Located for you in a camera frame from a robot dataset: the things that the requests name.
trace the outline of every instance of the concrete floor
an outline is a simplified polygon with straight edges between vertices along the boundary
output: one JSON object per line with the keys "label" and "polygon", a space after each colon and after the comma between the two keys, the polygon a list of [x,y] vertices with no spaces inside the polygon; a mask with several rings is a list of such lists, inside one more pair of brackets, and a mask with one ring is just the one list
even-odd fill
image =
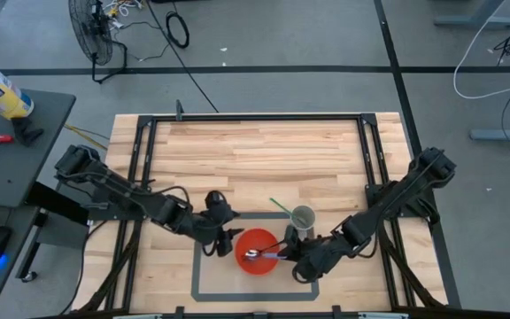
{"label": "concrete floor", "polygon": [[[401,66],[455,66],[474,30],[434,27],[437,14],[471,12],[477,1],[386,0],[382,2]],[[210,0],[178,3],[189,24],[191,45],[180,51],[189,66],[388,66],[373,2],[328,0]],[[155,4],[160,18],[170,4]],[[510,15],[510,1],[499,14]],[[147,11],[121,22],[151,21]],[[484,32],[467,66],[491,66],[487,49],[510,32]],[[158,54],[158,31],[135,26],[119,39],[138,56]],[[108,67],[115,67],[115,51]],[[171,51],[131,66],[178,66]],[[507,58],[505,65],[510,65]],[[90,67],[71,28],[66,2],[8,0],[0,14],[0,68]],[[392,74],[197,74],[222,112],[395,111],[401,106]],[[72,125],[109,135],[116,113],[171,113],[179,98],[186,111],[210,112],[183,74],[120,75],[104,85],[87,75],[13,76],[23,88],[74,94]],[[446,149],[458,164],[454,180],[436,191],[437,206],[462,306],[510,311],[510,152],[506,145],[473,142],[471,128],[498,128],[508,95],[464,100],[451,74],[405,74],[406,90],[422,146]],[[460,90],[474,95],[510,87],[510,74],[461,74]],[[510,128],[510,112],[506,117]],[[69,144],[83,143],[64,131],[39,178],[53,186],[52,167]],[[80,252],[44,246],[29,284],[10,278],[0,298],[0,318],[55,315],[70,300]]]}

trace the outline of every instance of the desk leg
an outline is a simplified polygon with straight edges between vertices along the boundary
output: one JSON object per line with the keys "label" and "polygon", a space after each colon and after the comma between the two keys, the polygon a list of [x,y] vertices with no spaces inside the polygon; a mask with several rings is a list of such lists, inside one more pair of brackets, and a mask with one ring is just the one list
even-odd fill
{"label": "desk leg", "polygon": [[35,259],[36,252],[38,252],[41,243],[38,241],[39,233],[41,232],[41,228],[46,222],[48,216],[46,214],[39,213],[35,218],[35,226],[37,226],[37,230],[35,236],[33,237],[31,244],[28,246],[27,252],[25,253],[25,257],[19,266],[19,270],[17,270],[17,275],[15,278],[20,279],[23,283],[28,283],[36,279],[37,274],[34,271],[30,271],[31,265],[33,264],[33,260]]}
{"label": "desk leg", "polygon": [[[68,197],[54,191],[53,189],[36,182],[25,201],[27,205],[39,206],[40,208],[46,209],[48,212],[52,212],[61,216],[64,216],[68,220],[75,222],[76,224],[84,226],[88,223],[88,210],[82,208],[80,204],[69,199]],[[19,270],[17,271],[17,277],[23,283],[28,283],[36,279],[37,274],[34,271],[30,271],[31,265],[35,260],[36,253],[41,246],[39,235],[43,229],[44,224],[48,219],[47,214],[39,213],[35,218],[35,226],[37,226],[36,233],[29,244],[27,253],[21,262]]]}
{"label": "desk leg", "polygon": [[[458,27],[481,27],[483,23],[499,8],[504,0],[486,0],[471,15],[450,15],[434,18],[434,24],[437,26],[458,26]],[[492,17],[486,28],[505,29],[510,28],[510,18]]]}

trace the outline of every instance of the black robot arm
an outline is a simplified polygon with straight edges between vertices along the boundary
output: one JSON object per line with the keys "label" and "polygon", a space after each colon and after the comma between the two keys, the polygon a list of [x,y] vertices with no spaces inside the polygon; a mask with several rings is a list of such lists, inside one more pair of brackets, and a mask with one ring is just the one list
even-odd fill
{"label": "black robot arm", "polygon": [[174,234],[188,236],[202,245],[214,244],[210,252],[225,256],[232,251],[231,239],[243,231],[224,231],[222,226],[239,214],[231,209],[219,191],[210,191],[205,198],[207,210],[193,214],[189,200],[150,190],[131,183],[111,171],[99,159],[96,150],[71,145],[56,164],[57,179],[72,183],[92,183],[107,200],[124,211],[144,214],[151,221]]}
{"label": "black robot arm", "polygon": [[292,269],[297,281],[311,283],[327,274],[342,257],[357,256],[371,242],[371,237],[382,230],[381,247],[395,259],[394,247],[384,233],[383,219],[394,217],[411,198],[428,187],[444,187],[454,176],[455,167],[443,151],[426,149],[410,163],[408,174],[402,180],[385,185],[374,205],[347,217],[331,230],[330,236],[300,240],[297,231],[289,226],[283,240],[286,247],[279,255],[297,263]]}

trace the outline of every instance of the wooden table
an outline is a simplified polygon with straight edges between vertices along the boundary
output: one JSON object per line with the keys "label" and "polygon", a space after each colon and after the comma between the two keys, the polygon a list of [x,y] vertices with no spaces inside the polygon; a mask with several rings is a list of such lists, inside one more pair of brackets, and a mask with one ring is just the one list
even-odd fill
{"label": "wooden table", "polygon": [[[377,113],[376,117],[390,179],[398,180],[411,160],[403,126],[398,113]],[[105,160],[124,176],[128,175],[137,118],[136,114],[116,117]],[[367,139],[373,145],[369,130]],[[146,141],[144,137],[136,176],[143,170]],[[377,165],[374,171],[380,181]],[[151,178],[156,179],[153,190],[172,185],[187,188],[195,211],[204,209],[205,194],[214,189],[222,191],[238,212],[277,211],[269,197],[288,207],[308,205],[316,212],[318,234],[328,234],[348,214],[367,209],[367,178],[357,124],[348,121],[161,122]],[[445,303],[428,225],[411,217],[401,218],[400,227],[411,269]],[[84,277],[73,308],[87,302],[107,275],[117,229],[117,222],[109,222],[88,242]],[[131,313],[173,313],[177,306],[185,306],[187,313],[322,312],[331,311],[332,305],[340,305],[343,311],[390,309],[379,253],[369,260],[341,259],[320,279],[320,295],[314,301],[196,302],[190,295],[192,249],[193,242],[186,237],[150,222],[143,225]],[[400,274],[394,265],[393,270],[404,305]],[[124,283],[123,277],[118,283]],[[122,294],[119,287],[117,306]]]}

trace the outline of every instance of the plastic cup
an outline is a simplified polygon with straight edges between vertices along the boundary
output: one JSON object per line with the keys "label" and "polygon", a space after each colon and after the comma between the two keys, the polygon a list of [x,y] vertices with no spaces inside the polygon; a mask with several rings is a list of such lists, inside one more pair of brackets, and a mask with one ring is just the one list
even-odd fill
{"label": "plastic cup", "polygon": [[290,223],[297,230],[309,230],[314,227],[316,222],[316,214],[312,208],[308,206],[297,206],[292,210],[292,214],[296,217],[290,217]]}

